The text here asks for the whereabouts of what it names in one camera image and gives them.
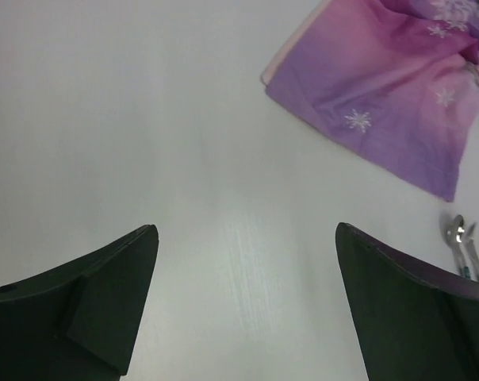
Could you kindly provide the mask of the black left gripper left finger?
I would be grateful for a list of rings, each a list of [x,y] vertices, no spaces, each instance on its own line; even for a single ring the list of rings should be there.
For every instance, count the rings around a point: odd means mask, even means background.
[[[0,380],[119,380],[128,372],[159,247],[143,225],[0,287]]]

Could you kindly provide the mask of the spoon with teal handle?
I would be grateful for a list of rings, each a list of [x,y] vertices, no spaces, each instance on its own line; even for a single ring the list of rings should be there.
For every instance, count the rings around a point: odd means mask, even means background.
[[[458,274],[465,279],[471,279],[470,269],[462,252],[462,236],[465,233],[465,220],[457,214],[446,228],[446,242],[450,247],[457,265]]]

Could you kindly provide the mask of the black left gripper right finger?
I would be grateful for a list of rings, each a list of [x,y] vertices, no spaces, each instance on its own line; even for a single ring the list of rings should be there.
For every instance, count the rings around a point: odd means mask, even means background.
[[[341,222],[335,246],[370,380],[479,380],[479,283]]]

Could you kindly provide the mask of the purple pink Frozen placemat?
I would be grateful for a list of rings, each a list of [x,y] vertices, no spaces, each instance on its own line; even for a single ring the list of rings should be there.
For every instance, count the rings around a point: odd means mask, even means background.
[[[479,3],[323,1],[261,80],[328,139],[452,202],[479,114]]]

